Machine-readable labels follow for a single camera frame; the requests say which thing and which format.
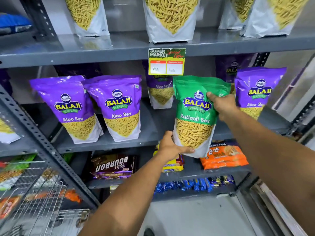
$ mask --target person's left arm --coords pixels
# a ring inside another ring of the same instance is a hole
[[[157,154],[117,187],[85,223],[79,236],[136,236],[152,201],[163,166],[180,153],[193,152],[189,147],[175,145],[172,132],[167,131]]]

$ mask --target green banner on logo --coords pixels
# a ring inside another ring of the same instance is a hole
[[[120,105],[116,105],[114,107],[112,107],[112,110],[117,110],[117,109],[121,109],[121,108],[128,108],[127,104],[120,104]]]
[[[78,113],[79,110],[74,109],[74,108],[69,108],[69,109],[65,109],[62,110],[62,113],[67,114],[67,113]]]
[[[256,94],[256,95],[253,95],[252,96],[252,99],[257,99],[257,98],[266,98],[267,95],[264,95],[264,94]]]
[[[201,113],[204,113],[205,110],[201,107],[197,107],[197,106],[189,106],[188,107],[188,111],[198,111],[198,112],[201,112]]]

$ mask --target person's right arm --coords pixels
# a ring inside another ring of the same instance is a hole
[[[275,134],[242,112],[233,95],[207,93],[253,171],[309,235],[315,235],[315,151]]]

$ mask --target circular brand emblem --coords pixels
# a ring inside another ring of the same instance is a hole
[[[233,61],[233,62],[231,63],[231,66],[232,66],[232,67],[238,67],[237,61]]]
[[[70,103],[71,102],[71,97],[66,93],[62,94],[60,98],[61,98],[61,101],[64,103]]]
[[[203,98],[204,98],[203,93],[200,92],[199,90],[197,92],[195,92],[194,96],[195,96],[195,99],[197,99],[197,100],[203,100]]]
[[[115,89],[112,92],[112,95],[115,99],[120,99],[123,96],[123,92],[121,92],[119,89]]]
[[[259,89],[261,89],[261,88],[263,88],[263,87],[265,86],[265,84],[266,84],[266,80],[260,79],[260,80],[258,80],[258,81],[256,82],[256,87],[259,88]]]

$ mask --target person's left hand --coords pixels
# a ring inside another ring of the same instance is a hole
[[[166,131],[159,146],[159,150],[156,155],[163,157],[165,162],[174,160],[181,153],[194,153],[195,150],[190,147],[177,146],[172,140],[172,131]]]

